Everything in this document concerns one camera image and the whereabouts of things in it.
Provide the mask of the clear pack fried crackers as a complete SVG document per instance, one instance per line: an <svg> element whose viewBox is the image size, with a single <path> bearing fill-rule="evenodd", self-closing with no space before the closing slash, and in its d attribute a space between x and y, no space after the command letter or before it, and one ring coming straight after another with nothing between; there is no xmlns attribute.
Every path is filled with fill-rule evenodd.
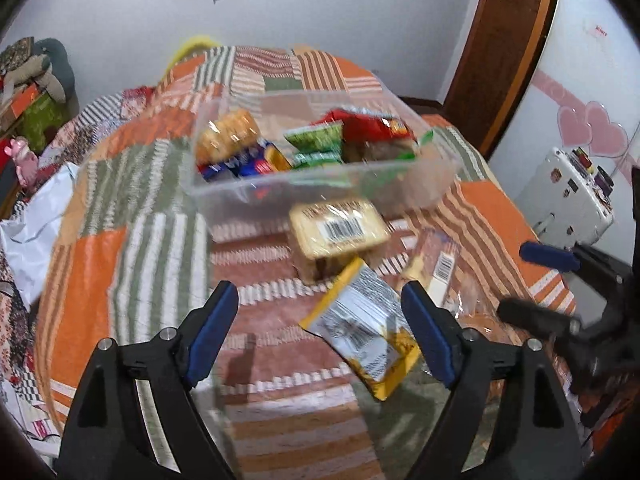
<svg viewBox="0 0 640 480"><path fill-rule="evenodd" d="M463 328L474 328L492 342L510 344L511 339L495 315L495 309L480 296L480 286L465 276L450 292L447 308Z"/></svg>

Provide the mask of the long biscuit sleeve pack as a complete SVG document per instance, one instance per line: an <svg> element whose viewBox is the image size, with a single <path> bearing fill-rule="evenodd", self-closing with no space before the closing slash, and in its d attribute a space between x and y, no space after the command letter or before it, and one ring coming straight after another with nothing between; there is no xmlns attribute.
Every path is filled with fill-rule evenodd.
<svg viewBox="0 0 640 480"><path fill-rule="evenodd" d="M396 289L417 281L436 307L442 308L449 296L454 270L461 247L446 233L426 228L416 239L405 269L399 275Z"/></svg>

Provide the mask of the yellow snack packet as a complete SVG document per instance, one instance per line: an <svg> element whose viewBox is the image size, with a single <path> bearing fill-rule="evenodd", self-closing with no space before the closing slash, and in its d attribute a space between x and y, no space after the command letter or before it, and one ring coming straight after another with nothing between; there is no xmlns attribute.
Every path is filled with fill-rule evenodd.
<svg viewBox="0 0 640 480"><path fill-rule="evenodd" d="M392 395L420 356L398 292L360 258L346 266L300 327L329 344L379 401Z"/></svg>

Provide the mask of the toasted bread slices pack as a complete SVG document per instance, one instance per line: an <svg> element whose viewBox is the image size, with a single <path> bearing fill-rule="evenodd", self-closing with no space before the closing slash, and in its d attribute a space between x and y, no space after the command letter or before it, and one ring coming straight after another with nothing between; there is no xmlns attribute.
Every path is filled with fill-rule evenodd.
<svg viewBox="0 0 640 480"><path fill-rule="evenodd" d="M297 204L288 225L292 261L305 285L337 276L355 258L379 262L390 242L383 217L361 197Z"/></svg>

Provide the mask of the red snack packet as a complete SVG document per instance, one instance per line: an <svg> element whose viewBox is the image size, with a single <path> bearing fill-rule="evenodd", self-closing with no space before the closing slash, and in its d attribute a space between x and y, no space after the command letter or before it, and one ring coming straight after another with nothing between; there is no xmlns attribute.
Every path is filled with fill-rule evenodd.
<svg viewBox="0 0 640 480"><path fill-rule="evenodd" d="M399 116L358 107L337 107L312 124L342 124L344 162L384 162L416 157L416 136Z"/></svg>

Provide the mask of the green snack packet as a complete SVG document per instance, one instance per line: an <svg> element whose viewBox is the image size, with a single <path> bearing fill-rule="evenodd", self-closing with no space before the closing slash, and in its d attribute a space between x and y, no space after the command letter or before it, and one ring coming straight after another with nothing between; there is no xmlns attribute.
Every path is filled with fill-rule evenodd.
<svg viewBox="0 0 640 480"><path fill-rule="evenodd" d="M290 159L295 169L343 162L342 122L320 122L320 124L285 131L283 136L294 150Z"/></svg>

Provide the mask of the blue snack packet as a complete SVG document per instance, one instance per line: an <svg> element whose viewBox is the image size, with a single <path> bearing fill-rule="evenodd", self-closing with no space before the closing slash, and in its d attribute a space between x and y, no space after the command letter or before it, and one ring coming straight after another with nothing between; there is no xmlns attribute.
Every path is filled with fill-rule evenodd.
<svg viewBox="0 0 640 480"><path fill-rule="evenodd" d="M198 165L198 171L206 182L218 182L264 174L288 171L293 168L276 144L259 139L249 148L242 148L238 154L216 164Z"/></svg>

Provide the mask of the clear pack orange snacks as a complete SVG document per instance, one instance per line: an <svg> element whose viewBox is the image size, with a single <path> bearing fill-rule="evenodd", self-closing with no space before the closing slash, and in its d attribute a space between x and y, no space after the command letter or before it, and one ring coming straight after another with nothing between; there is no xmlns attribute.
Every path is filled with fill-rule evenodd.
<svg viewBox="0 0 640 480"><path fill-rule="evenodd" d="M244 148L257 143L260 131L249 110L238 108L221 118L210 120L198 133L194 155L198 165L225 162Z"/></svg>

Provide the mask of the patchwork striped bed quilt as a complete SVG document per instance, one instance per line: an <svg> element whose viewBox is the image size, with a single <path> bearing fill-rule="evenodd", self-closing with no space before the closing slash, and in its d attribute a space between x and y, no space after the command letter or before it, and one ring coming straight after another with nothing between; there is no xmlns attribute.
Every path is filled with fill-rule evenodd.
<svg viewBox="0 0 640 480"><path fill-rule="evenodd" d="M385 90L375 76L318 50L216 47L177 63L80 170L44 286L35 372L64 429L96 344L137 344L178 326L221 281L239 307L209 376L191 394L232 471L242 479L401 479L418 458L447 390L418 362L385 401L300 322L332 287L305 285L288 220L209 229L183 191L181 171L203 104L226 94ZM561 274L520 258L533 237L484 159L439 119L424 120L461 158L440 200L383 217L390 242L367 263L395 289L426 228L460 247L450 292L465 276L496 310L517 296L560 313L575 299Z"/></svg>

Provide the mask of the brown wooden door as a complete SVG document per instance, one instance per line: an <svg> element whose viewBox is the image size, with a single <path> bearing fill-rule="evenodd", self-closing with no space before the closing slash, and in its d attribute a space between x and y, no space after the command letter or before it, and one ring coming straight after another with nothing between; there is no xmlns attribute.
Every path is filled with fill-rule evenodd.
<svg viewBox="0 0 640 480"><path fill-rule="evenodd" d="M478 0L444 116L488 158L523 99L558 0Z"/></svg>

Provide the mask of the clear plastic storage bin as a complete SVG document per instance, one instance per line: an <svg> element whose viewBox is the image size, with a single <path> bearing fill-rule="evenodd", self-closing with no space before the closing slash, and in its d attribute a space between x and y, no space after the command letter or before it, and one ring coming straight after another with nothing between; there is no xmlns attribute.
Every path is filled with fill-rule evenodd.
<svg viewBox="0 0 640 480"><path fill-rule="evenodd" d="M196 115L194 136L247 112L258 138L223 162L200 166L188 149L180 184L209 229L255 229L288 220L297 204L370 200L389 217L435 205L461 158L386 90L226 94Z"/></svg>

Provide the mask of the pink plush toy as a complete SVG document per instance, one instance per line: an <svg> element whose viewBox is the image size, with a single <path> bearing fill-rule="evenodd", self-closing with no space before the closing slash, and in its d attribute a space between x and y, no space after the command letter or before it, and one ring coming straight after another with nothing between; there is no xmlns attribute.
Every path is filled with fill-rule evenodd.
<svg viewBox="0 0 640 480"><path fill-rule="evenodd" d="M31 188L38 172L38 157L30 149L28 141L22 136L9 140L4 152L15 166L18 183L22 188Z"/></svg>

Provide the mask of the grey stuffed toy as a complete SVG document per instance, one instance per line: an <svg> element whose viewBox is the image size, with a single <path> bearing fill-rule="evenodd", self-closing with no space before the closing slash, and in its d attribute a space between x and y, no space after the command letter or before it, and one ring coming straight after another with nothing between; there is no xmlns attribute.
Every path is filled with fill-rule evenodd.
<svg viewBox="0 0 640 480"><path fill-rule="evenodd" d="M25 37L1 52L1 80L16 89L36 84L57 103L66 103L75 91L75 76L61 41Z"/></svg>

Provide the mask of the yellow pillow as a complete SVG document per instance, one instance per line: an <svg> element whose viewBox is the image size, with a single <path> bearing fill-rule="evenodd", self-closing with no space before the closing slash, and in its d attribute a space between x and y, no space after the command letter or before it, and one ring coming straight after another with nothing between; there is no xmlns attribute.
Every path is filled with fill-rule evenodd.
<svg viewBox="0 0 640 480"><path fill-rule="evenodd" d="M167 69L171 70L177 63L195 52L206 51L211 48L220 47L219 41L213 40L211 36L198 35L183 41L180 47L171 55Z"/></svg>

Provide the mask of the pink heart wall sticker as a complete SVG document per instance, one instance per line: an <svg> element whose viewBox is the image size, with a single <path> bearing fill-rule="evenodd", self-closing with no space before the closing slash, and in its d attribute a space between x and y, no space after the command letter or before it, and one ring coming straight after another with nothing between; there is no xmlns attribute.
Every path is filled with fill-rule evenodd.
<svg viewBox="0 0 640 480"><path fill-rule="evenodd" d="M542 70L536 70L532 85L558 104L556 122L562 144L586 148L591 157L611 159L631 184L631 168L639 165L639 156L628 154L631 136L621 124L612 122L606 107L599 101L582 102Z"/></svg>

